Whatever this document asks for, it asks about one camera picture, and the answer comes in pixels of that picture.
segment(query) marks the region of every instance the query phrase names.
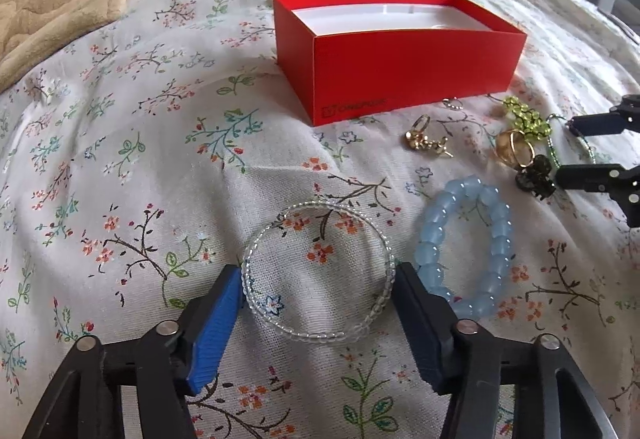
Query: glass bead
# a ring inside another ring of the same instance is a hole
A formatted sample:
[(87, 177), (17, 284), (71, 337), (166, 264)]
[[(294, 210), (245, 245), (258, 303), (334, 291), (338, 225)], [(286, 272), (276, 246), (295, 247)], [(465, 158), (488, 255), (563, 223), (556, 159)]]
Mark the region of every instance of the glass bead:
[(451, 305), (453, 312), (456, 314), (459, 320), (464, 318), (471, 319), (474, 315), (474, 307), (465, 300), (458, 300)]
[(433, 201), (437, 206), (442, 206), (447, 212), (453, 211), (458, 200), (456, 196), (449, 192), (440, 192)]
[(420, 266), (436, 263), (439, 257), (440, 252), (438, 248), (430, 242), (420, 242), (420, 244), (415, 247), (414, 259)]
[(425, 224), (420, 232), (420, 242), (432, 242), (435, 245), (442, 244), (444, 229), (438, 224)]
[(485, 316), (491, 314), (495, 307), (495, 298), (491, 293), (479, 293), (471, 304), (473, 307), (472, 315), (474, 320), (479, 320)]
[(500, 202), (500, 192), (495, 186), (484, 186), (480, 191), (480, 202), (484, 204), (489, 210)]
[(511, 256), (511, 240), (507, 237), (495, 237), (491, 241), (491, 254), (492, 255), (506, 255)]
[(418, 271), (418, 278), (422, 282), (422, 285), (424, 285), (424, 288), (431, 292), (431, 289), (439, 287), (442, 284), (444, 271), (440, 267), (440, 264), (426, 265)]
[(450, 194), (453, 194), (455, 197), (460, 199), (460, 197), (465, 194), (465, 183), (463, 183), (463, 181), (461, 181), (460, 179), (449, 181), (444, 185), (444, 191), (449, 192)]
[(491, 236), (495, 237), (510, 237), (513, 233), (513, 226), (506, 218), (500, 218), (491, 226)]
[(424, 212), (424, 221), (425, 223), (433, 223), (444, 226), (447, 223), (447, 219), (449, 215), (447, 215), (447, 210), (445, 210), (442, 206), (438, 206), (437, 204), (432, 204), (429, 206)]
[(511, 266), (511, 259), (506, 255), (492, 255), (489, 257), (488, 271), (497, 273), (500, 276), (505, 275)]
[(453, 293), (449, 290), (448, 287), (444, 287), (444, 285), (439, 285), (437, 287), (427, 289), (427, 291), (436, 296), (442, 296), (447, 302), (453, 300)]
[(501, 218), (509, 218), (511, 214), (511, 208), (504, 202), (499, 202), (491, 210), (489, 210), (489, 216), (492, 221), (499, 221)]
[(478, 291), (498, 295), (501, 290), (502, 275), (498, 275), (498, 273), (494, 273), (494, 271), (486, 271), (482, 274), (480, 281), (478, 282)]
[(482, 189), (482, 181), (476, 175), (469, 175), (463, 183), (465, 184), (465, 195), (470, 199), (478, 199)]

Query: clear bead bracelet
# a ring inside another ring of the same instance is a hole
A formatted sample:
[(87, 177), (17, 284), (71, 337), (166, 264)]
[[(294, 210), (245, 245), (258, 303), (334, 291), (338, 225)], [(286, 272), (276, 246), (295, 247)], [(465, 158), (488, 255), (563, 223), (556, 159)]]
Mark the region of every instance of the clear bead bracelet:
[[(444, 226), (449, 215), (456, 211), (464, 197), (469, 200), (479, 199), (487, 207), (492, 222), (491, 256), (487, 271), (478, 282), (475, 296), (469, 300), (453, 302), (453, 291), (442, 284), (444, 270), (438, 263), (438, 246), (444, 241)], [(425, 289), (446, 299), (460, 319), (478, 320), (490, 314), (495, 306), (495, 297), (502, 287), (502, 277), (511, 263), (513, 228), (509, 220), (510, 211), (509, 205), (500, 200), (498, 188), (482, 184), (478, 177), (471, 175), (465, 179), (449, 181), (424, 214), (420, 242), (414, 254), (414, 267)]]
[[(294, 212), (310, 209), (310, 208), (329, 208), (337, 213), (345, 213), (357, 220), (360, 220), (369, 228), (371, 228), (377, 237), (382, 242), (383, 254), (385, 259), (385, 280), (382, 288), (382, 292), (378, 295), (376, 301), (373, 303), (373, 307), (369, 313), (365, 316), (364, 320), (360, 323), (354, 324), (345, 330), (314, 330), (313, 332), (297, 331), (289, 326), (284, 325), (272, 314), (268, 313), (257, 295), (252, 285), (252, 258), (256, 249), (258, 249), (258, 243), (260, 239), (274, 228), (278, 228), (289, 216)], [(305, 202), (299, 202), (293, 204), (288, 208), (284, 208), (276, 217), (273, 222), (270, 222), (264, 226), (258, 233), (252, 238), (244, 250), (244, 256), (242, 257), (242, 290), (246, 297), (247, 304), (252, 313), (256, 315), (267, 327), (272, 329), (276, 334), (287, 337), (294, 341), (307, 342), (307, 343), (334, 343), (343, 341), (355, 341), (367, 334), (370, 324), (375, 318), (382, 313), (389, 297), (391, 296), (391, 289), (396, 279), (396, 259), (389, 245), (388, 238), (376, 227), (376, 225), (370, 220), (369, 217), (363, 215), (358, 210), (351, 208), (345, 204), (338, 204), (337, 202), (331, 202), (324, 199), (307, 200)]]

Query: white bedsheet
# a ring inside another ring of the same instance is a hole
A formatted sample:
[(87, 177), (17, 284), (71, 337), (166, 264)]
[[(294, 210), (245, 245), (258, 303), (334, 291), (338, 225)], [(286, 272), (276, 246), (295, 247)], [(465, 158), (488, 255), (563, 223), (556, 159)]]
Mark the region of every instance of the white bedsheet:
[[(543, 114), (605, 112), (640, 93), (638, 47), (594, 6), (473, 1), (529, 34), (509, 93)], [(428, 198), (472, 173), (501, 189), (515, 227), (505, 292), (482, 324), (523, 341), (556, 334), (620, 437), (640, 436), (638, 236), (608, 196), (539, 202), (516, 188), (492, 157), (509, 126), (504, 96), (311, 128), (275, 62), (271, 0), (129, 0), (124, 18), (0, 96), (0, 436), (20, 437), (77, 337), (133, 339), (176, 317), (284, 206), (316, 194), (352, 202), (411, 260)], [(423, 113), (455, 158), (403, 146)], [(577, 162), (554, 128), (562, 158)], [(639, 160), (633, 134), (593, 145), (601, 162)], [(333, 214), (321, 227), (316, 215), (260, 248), (254, 289), (286, 323), (344, 326), (368, 310), (382, 260), (356, 222)], [(442, 263), (456, 293), (472, 293), (487, 243), (477, 210), (449, 222)], [(138, 437), (130, 391), (125, 405)], [(505, 390), (498, 437), (510, 435), (512, 406)], [(216, 439), (436, 438), (445, 408), (392, 305), (341, 347), (290, 343), (244, 308), (215, 390), (190, 406), (198, 436)]]

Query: jewelry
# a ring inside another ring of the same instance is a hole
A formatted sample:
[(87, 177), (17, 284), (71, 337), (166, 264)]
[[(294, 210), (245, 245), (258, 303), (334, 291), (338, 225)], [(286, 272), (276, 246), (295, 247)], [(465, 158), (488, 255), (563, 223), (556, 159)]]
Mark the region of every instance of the jewelry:
[(527, 141), (540, 141), (551, 134), (551, 125), (542, 119), (540, 112), (514, 96), (502, 100), (508, 114), (513, 114), (513, 126), (522, 130)]
[[(316, 331), (307, 333), (293, 330), (291, 327), (287, 327), (281, 324), (276, 318), (274, 318), (273, 315), (269, 314), (264, 309), (260, 300), (258, 300), (254, 289), (251, 287), (253, 282), (252, 256), (255, 250), (258, 248), (260, 239), (271, 229), (280, 226), (287, 219), (289, 214), (308, 208), (329, 208), (334, 212), (346, 213), (353, 218), (357, 218), (358, 220), (369, 226), (369, 228), (373, 229), (373, 231), (375, 231), (376, 235), (383, 245), (383, 252), (385, 256), (385, 284), (382, 293), (378, 296), (377, 300), (373, 304), (373, 307), (369, 311), (369, 314), (367, 314), (364, 320), (361, 323), (354, 324), (344, 331)], [(295, 341), (307, 343), (334, 343), (342, 342), (344, 340), (355, 341), (367, 333), (370, 324), (382, 312), (383, 308), (386, 305), (386, 302), (391, 296), (391, 287), (393, 286), (394, 280), (396, 279), (396, 258), (391, 251), (388, 238), (386, 238), (386, 236), (373, 224), (373, 222), (367, 216), (345, 204), (338, 204), (337, 202), (330, 202), (328, 200), (315, 199), (307, 200), (305, 202), (299, 202), (298, 204), (294, 204), (292, 206), (289, 206), (288, 208), (284, 208), (277, 215), (276, 219), (273, 222), (270, 222), (269, 224), (264, 226), (257, 233), (257, 236), (254, 237), (251, 242), (249, 242), (246, 249), (244, 250), (241, 269), (242, 290), (244, 291), (244, 296), (246, 297), (249, 308), (251, 309), (252, 313), (258, 316), (258, 318), (260, 318), (260, 320), (262, 320), (267, 327), (275, 331), (277, 334)]]
[(506, 130), (497, 135), (495, 153), (503, 163), (514, 170), (529, 166), (536, 154), (531, 143), (527, 141), (525, 133), (517, 129)]
[[(418, 128), (418, 125), (424, 120), (422, 127)], [(404, 134), (404, 138), (412, 150), (432, 150), (436, 155), (446, 154), (449, 157), (453, 155), (447, 151), (446, 137), (441, 138), (439, 141), (429, 141), (429, 136), (425, 134), (427, 127), (431, 121), (431, 117), (426, 114), (422, 114), (415, 120), (411, 127), (411, 130)]]
[[(550, 114), (549, 116), (547, 116), (546, 122), (549, 122), (552, 119), (561, 119), (562, 121), (564, 121), (565, 126), (567, 124), (567, 119), (565, 117), (563, 117), (562, 115)], [(581, 133), (578, 132), (577, 138), (578, 138), (578, 141), (580, 141), (580, 144), (582, 145), (582, 147), (584, 148), (584, 151), (589, 156), (589, 161), (591, 162), (591, 164), (596, 164), (596, 156), (593, 153), (593, 148), (591, 148), (591, 145), (589, 145), (589, 143), (587, 142), (587, 139), (585, 138), (585, 136), (583, 136)], [(554, 147), (553, 141), (551, 141), (551, 136), (550, 135), (546, 138), (546, 147), (549, 150), (549, 157), (551, 158), (551, 161), (553, 162), (554, 166), (556, 168), (559, 168), (560, 167), (560, 162), (558, 161), (558, 155), (556, 153), (556, 148)]]
[(545, 155), (535, 155), (533, 146), (522, 130), (506, 130), (495, 138), (495, 153), (507, 166), (517, 170), (516, 186), (523, 192), (531, 192), (540, 200), (556, 191), (549, 178), (551, 163)]
[(442, 103), (444, 104), (444, 106), (446, 106), (447, 108), (450, 108), (451, 110), (462, 110), (462, 108), (463, 108), (462, 107), (462, 102), (458, 98), (456, 98), (455, 96), (452, 99), (444, 98), (442, 100)]
[[(449, 215), (455, 212), (463, 197), (479, 199), (491, 217), (491, 257), (488, 270), (478, 282), (478, 292), (471, 300), (452, 303), (453, 291), (442, 285), (443, 267), (438, 263), (438, 246), (444, 241), (444, 226)], [(460, 319), (479, 319), (487, 316), (495, 306), (502, 287), (502, 276), (511, 263), (511, 233), (509, 220), (511, 209), (500, 200), (498, 188), (482, 184), (475, 175), (449, 181), (444, 191), (438, 194), (424, 214), (424, 225), (420, 231), (420, 243), (414, 254), (418, 277), (428, 292), (442, 296)]]
[(549, 178), (551, 163), (546, 155), (538, 154), (533, 162), (516, 174), (516, 186), (523, 192), (531, 192), (544, 200), (556, 191), (556, 184)]

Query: open box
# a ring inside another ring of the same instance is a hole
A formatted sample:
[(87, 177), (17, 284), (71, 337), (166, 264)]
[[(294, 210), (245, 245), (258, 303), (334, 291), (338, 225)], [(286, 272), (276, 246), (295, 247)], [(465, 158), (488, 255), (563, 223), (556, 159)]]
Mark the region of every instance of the open box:
[(469, 0), (273, 0), (314, 126), (508, 88), (527, 35)]

